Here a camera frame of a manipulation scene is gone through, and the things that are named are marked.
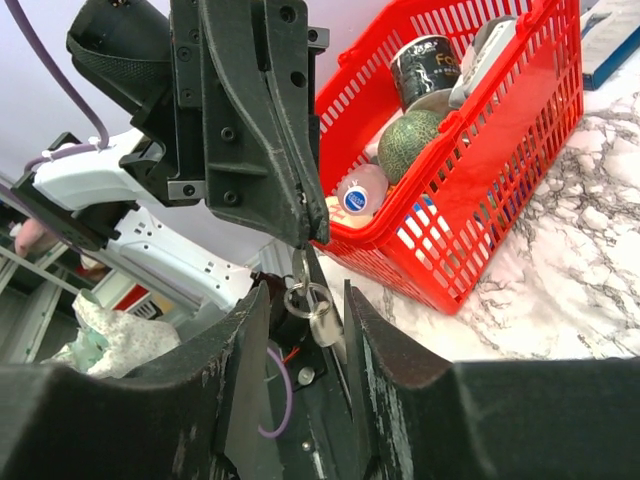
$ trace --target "blue label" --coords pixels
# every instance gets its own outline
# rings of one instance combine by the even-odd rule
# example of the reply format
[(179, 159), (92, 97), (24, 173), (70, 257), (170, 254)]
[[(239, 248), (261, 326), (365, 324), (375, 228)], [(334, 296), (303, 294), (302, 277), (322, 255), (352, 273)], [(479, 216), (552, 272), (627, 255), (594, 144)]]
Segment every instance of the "blue label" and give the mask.
[(359, 212), (367, 203), (367, 197), (362, 192), (349, 192), (344, 197), (344, 206), (352, 212)]

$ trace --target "white marble surface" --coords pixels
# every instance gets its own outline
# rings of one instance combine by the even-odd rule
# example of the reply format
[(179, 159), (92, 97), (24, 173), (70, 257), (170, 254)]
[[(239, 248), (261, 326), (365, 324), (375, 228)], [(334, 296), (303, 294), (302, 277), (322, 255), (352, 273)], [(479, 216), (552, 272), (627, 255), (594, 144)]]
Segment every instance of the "white marble surface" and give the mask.
[(640, 355), (640, 52), (597, 92), (484, 277), (442, 315), (326, 256), (390, 322), (450, 360)]

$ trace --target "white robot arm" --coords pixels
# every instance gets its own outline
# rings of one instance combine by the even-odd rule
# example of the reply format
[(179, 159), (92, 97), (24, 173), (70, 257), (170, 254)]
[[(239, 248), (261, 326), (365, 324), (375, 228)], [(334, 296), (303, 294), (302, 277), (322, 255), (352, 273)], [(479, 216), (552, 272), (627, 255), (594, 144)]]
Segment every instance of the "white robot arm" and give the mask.
[[(157, 203), (119, 166), (120, 159), (143, 139), (133, 129), (112, 137), (107, 149), (44, 163), (33, 177), (33, 187), (69, 212), (101, 203)], [(193, 308), (213, 301), (227, 312), (251, 288), (249, 268), (213, 255), (159, 222), (144, 207), (130, 210), (115, 230), (118, 238), (109, 239), (94, 256), (178, 304)]]

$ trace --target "black can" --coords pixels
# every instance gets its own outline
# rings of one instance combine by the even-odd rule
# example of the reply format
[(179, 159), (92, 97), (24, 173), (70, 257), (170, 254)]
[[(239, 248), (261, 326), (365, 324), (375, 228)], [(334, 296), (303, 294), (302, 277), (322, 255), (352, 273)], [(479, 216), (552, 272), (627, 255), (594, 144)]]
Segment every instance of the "black can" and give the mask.
[(450, 111), (449, 95), (460, 76), (451, 42), (442, 35), (419, 37), (402, 47), (391, 61), (402, 110)]

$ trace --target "black strap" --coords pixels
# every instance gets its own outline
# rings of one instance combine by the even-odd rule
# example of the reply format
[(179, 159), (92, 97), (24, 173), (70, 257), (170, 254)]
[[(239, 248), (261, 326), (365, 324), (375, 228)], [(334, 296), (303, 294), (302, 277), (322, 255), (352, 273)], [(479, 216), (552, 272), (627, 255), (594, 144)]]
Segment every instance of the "black strap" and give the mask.
[(92, 72), (122, 83), (155, 84), (171, 76), (168, 60), (137, 60), (93, 52), (80, 45), (70, 34), (67, 47), (71, 54)]

